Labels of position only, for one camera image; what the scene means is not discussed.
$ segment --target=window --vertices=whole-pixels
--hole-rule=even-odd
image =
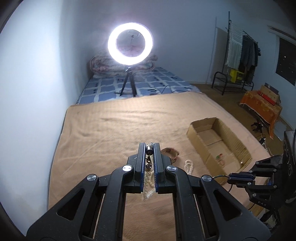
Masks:
[[[276,73],[295,85],[296,45],[282,38],[279,38],[279,59]]]

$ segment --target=peach cloth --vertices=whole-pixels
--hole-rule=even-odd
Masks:
[[[257,91],[247,91],[239,104],[246,104],[269,124],[269,136],[271,139],[273,139],[274,125],[283,108],[278,104],[272,105],[262,96],[260,96]]]
[[[54,156],[49,186],[49,208],[88,174],[110,174],[136,154],[139,142],[159,142],[180,153],[175,166],[183,168],[190,159],[192,175],[210,174],[191,145],[186,132],[191,122],[218,117],[229,126],[255,161],[269,154],[253,135],[232,115],[205,94],[186,92],[113,100],[68,108]],[[257,178],[264,184],[265,178]],[[230,185],[223,185],[227,190]],[[250,206],[244,189],[230,192],[243,205]],[[142,201],[141,194],[127,194],[123,240],[175,240],[171,194],[154,194]]]

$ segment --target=glowing ring light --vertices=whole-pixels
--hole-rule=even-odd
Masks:
[[[144,51],[136,57],[128,57],[125,56],[123,53],[119,51],[117,48],[117,38],[118,36],[125,30],[133,29],[142,34],[145,40],[145,48]],[[144,59],[147,58],[147,56],[150,54],[153,47],[153,37],[149,31],[144,25],[139,23],[125,23],[122,25],[119,25],[116,27],[112,33],[110,34],[109,40],[108,40],[108,50],[110,55],[114,60],[121,64],[125,65],[133,65],[140,63]]]

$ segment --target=bed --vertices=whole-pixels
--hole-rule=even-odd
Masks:
[[[77,104],[133,97],[129,81],[124,88],[123,95],[119,96],[124,79],[125,75],[106,77],[94,75],[87,83]],[[155,67],[151,71],[135,72],[134,80],[138,97],[188,91],[200,92],[196,86],[190,85],[172,72],[161,67]]]
[[[172,147],[180,153],[174,165],[183,168],[189,159],[194,163],[192,175],[209,174],[186,136],[191,122],[207,117],[221,119],[248,148],[252,162],[245,170],[269,157],[241,123],[202,93],[168,93],[69,107],[51,170],[49,208],[88,174],[103,176],[125,165],[139,142]],[[256,184],[265,181],[256,178]],[[244,189],[233,187],[231,194],[244,206],[251,206]],[[146,202],[140,194],[128,194],[123,240],[174,240],[173,213],[171,194],[155,194]]]

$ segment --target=brown floor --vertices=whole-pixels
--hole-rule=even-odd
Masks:
[[[224,93],[221,95],[221,92],[216,90],[215,88],[211,88],[211,85],[204,84],[196,84],[201,92],[205,93],[208,97],[214,100],[216,103],[221,105],[226,111],[234,116],[240,123],[243,124],[255,137],[260,136],[260,133],[255,133],[253,129],[255,127],[251,127],[251,125],[256,122],[256,119],[245,109],[240,107],[238,103],[243,97],[244,93]],[[287,130],[291,130],[291,128],[287,125],[287,123],[280,118],[280,121],[287,126]],[[267,128],[263,128],[263,134],[266,135],[266,146],[270,149],[273,155],[281,155],[283,154],[283,144],[282,141],[274,135],[274,139],[272,140],[269,137]]]

